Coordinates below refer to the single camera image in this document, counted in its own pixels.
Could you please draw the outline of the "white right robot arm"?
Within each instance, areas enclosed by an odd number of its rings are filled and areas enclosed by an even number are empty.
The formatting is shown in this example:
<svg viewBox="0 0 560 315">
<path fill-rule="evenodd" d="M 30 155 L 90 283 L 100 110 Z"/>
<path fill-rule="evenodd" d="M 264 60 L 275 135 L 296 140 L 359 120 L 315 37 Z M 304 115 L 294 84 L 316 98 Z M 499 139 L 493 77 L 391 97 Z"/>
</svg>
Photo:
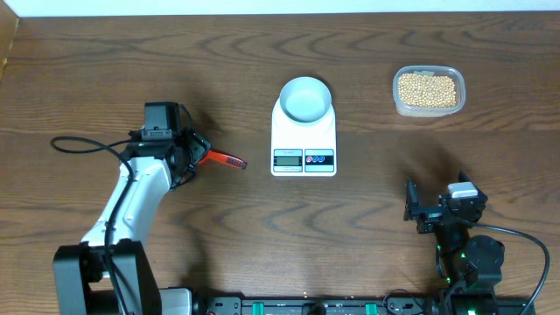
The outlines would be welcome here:
<svg viewBox="0 0 560 315">
<path fill-rule="evenodd" d="M 497 314 L 494 286 L 502 279 L 505 248 L 487 235 L 471 236 L 480 220 L 487 196 L 461 172 L 458 182 L 447 186 L 435 206 L 420 204 L 417 187 L 406 180 L 403 219 L 415 221 L 416 231 L 437 240 L 438 274 L 449 287 L 425 301 L 426 314 Z"/>
</svg>

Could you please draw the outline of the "red measuring scoop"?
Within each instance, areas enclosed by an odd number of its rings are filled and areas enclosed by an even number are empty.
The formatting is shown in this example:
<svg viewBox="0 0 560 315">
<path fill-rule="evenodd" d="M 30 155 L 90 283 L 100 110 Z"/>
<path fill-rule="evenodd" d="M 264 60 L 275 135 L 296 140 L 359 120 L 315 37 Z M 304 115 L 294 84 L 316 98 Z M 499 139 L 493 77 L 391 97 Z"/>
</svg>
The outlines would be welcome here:
<svg viewBox="0 0 560 315">
<path fill-rule="evenodd" d="M 199 163 L 204 164 L 208 161 L 214 161 L 223 165 L 243 170 L 248 166 L 247 162 L 236 156 L 213 149 L 209 150 L 207 154 L 199 161 Z"/>
</svg>

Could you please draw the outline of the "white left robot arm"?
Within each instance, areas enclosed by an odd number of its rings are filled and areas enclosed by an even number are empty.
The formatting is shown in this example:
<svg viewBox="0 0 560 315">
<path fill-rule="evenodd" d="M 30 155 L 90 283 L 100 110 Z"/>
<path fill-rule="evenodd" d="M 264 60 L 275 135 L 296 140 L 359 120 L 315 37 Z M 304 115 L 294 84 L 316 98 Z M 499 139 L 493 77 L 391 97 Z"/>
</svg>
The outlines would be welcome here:
<svg viewBox="0 0 560 315">
<path fill-rule="evenodd" d="M 61 246 L 52 267 L 63 314 L 191 314 L 186 288 L 158 287 L 145 243 L 163 197 L 191 182 L 206 148 L 188 111 L 171 101 L 148 102 L 144 124 L 129 133 L 123 152 L 89 140 L 90 151 L 119 161 L 119 179 L 93 227 L 77 245 Z"/>
</svg>

